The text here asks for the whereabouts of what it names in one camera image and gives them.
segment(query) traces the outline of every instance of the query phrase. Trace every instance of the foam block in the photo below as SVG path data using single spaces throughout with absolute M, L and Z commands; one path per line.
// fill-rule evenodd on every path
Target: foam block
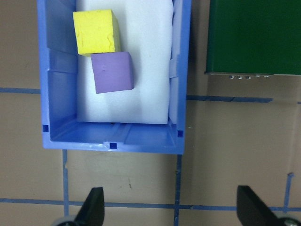
M 131 54 L 135 88 L 95 93 L 91 59 L 79 56 L 79 121 L 165 124 L 169 104 L 172 0 L 77 0 L 77 10 L 111 8 L 123 51 Z
M 73 12 L 78 53 L 120 51 L 119 26 L 112 10 Z
M 132 58 L 128 52 L 92 54 L 96 93 L 134 88 Z

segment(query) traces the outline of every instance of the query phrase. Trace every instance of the yellow foam cube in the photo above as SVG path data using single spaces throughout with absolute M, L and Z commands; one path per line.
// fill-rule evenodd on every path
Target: yellow foam cube
M 120 52 L 119 26 L 113 11 L 73 12 L 78 53 Z

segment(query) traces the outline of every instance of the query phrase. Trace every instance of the blue plastic bin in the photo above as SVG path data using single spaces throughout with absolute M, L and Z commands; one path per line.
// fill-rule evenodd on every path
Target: blue plastic bin
M 45 148 L 183 154 L 191 0 L 174 0 L 168 124 L 77 121 L 76 0 L 38 0 Z

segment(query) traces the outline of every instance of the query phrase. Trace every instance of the blue tape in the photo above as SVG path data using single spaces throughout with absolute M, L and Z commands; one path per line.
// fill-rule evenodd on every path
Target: blue tape
M 24 88 L 0 88 L 0 93 L 41 94 L 41 90 Z
M 64 205 L 64 201 L 40 200 L 40 199 L 4 199 L 0 198 L 0 203 L 21 203 L 21 204 L 41 204 L 41 205 Z M 71 206 L 82 206 L 84 202 L 69 201 Z M 126 207 L 126 208 L 146 208 L 146 209 L 174 209 L 173 204 L 147 204 L 147 203 L 118 203 L 106 202 L 106 207 Z M 283 211 L 283 207 L 270 207 L 271 211 Z M 202 206 L 202 205 L 179 205 L 178 210 L 216 210 L 216 211 L 236 211 L 235 206 Z M 301 212 L 301 207 L 287 208 L 288 212 Z
M 288 212 L 301 212 L 301 207 L 291 207 L 287 208 Z
M 187 100 L 198 101 L 223 101 L 223 102 L 246 102 L 246 103 L 269 103 L 273 98 L 263 97 L 219 97 L 219 96 L 187 96 Z
M 40 199 L 0 199 L 1 203 L 21 203 L 21 204 L 43 204 L 43 205 L 63 205 L 63 201 L 40 200 Z
M 180 209 L 182 209 L 182 210 L 236 211 L 236 206 L 180 205 Z
M 175 176 L 175 198 L 174 198 L 174 226 L 179 225 L 179 209 L 181 195 L 181 170 L 182 170 L 182 155 L 177 155 L 177 171 Z
M 64 215 L 69 215 L 69 191 L 68 191 L 68 169 L 65 167 L 68 161 L 68 151 L 63 149 L 63 204 Z
M 284 205 L 283 205 L 283 212 L 284 213 L 288 212 L 288 205 L 289 205 L 289 202 L 290 202 L 290 191 L 291 191 L 291 185 L 292 185 L 292 178 L 293 177 L 294 177 L 293 173 L 287 174 Z

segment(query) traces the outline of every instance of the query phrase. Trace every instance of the white foam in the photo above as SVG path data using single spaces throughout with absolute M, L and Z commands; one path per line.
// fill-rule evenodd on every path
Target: white foam
M 133 59 L 133 90 L 96 94 L 91 59 L 79 56 L 78 120 L 167 123 L 171 0 L 77 0 L 77 11 L 112 9 L 119 22 L 122 51 Z

